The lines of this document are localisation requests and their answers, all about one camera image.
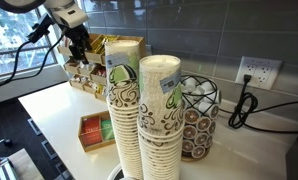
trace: cup label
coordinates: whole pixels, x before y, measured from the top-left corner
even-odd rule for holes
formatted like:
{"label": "cup label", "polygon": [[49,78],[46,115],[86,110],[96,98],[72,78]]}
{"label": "cup label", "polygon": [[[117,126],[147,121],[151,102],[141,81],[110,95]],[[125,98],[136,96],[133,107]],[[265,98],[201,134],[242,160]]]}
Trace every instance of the cup label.
{"label": "cup label", "polygon": [[106,56],[106,66],[107,68],[113,68],[121,64],[129,64],[128,54],[123,52],[118,52],[115,54],[110,54]]}
{"label": "cup label", "polygon": [[160,80],[160,86],[161,86],[162,92],[166,94],[172,91],[179,84],[180,79],[181,79],[181,72],[179,69],[173,75],[163,80]]}

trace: electrical outlet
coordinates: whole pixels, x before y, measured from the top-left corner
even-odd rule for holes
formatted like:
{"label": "electrical outlet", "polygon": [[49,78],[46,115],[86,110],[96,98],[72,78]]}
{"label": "electrical outlet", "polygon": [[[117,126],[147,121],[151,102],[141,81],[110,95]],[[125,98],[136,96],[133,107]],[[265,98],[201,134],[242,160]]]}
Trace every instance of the electrical outlet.
{"label": "electrical outlet", "polygon": [[236,83],[244,84],[243,76],[249,74],[252,78],[248,86],[271,89],[281,64],[282,61],[243,56],[236,77]]}

